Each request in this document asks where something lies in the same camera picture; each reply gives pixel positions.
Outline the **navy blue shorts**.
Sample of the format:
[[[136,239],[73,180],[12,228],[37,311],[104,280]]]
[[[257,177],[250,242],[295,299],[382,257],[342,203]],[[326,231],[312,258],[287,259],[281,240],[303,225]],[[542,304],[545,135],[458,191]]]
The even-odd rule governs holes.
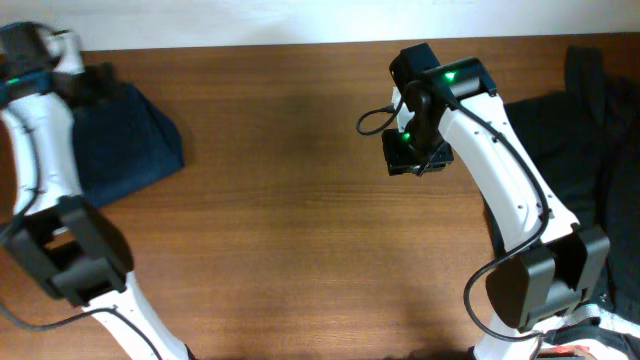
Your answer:
[[[101,208],[185,167],[176,124],[135,85],[73,111],[72,140],[85,198]]]

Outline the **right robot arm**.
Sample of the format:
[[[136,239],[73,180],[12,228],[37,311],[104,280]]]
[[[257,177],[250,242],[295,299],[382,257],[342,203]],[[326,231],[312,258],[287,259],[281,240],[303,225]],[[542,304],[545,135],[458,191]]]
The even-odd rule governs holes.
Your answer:
[[[610,242],[585,228],[554,194],[519,141],[495,82],[475,57],[442,65],[428,44],[400,51],[389,66],[396,128],[382,133],[391,175],[422,176],[459,157],[490,208],[504,255],[480,279],[494,315],[481,324],[473,359],[533,359],[563,321],[588,302]]]

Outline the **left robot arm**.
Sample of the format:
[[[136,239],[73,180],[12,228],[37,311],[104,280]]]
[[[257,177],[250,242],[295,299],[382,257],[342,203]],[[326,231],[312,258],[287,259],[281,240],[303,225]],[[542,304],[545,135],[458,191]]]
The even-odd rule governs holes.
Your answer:
[[[184,167],[175,124],[78,35],[23,21],[1,29],[1,120],[17,182],[1,244],[51,298],[93,318],[133,359],[188,359],[146,299],[103,206]]]

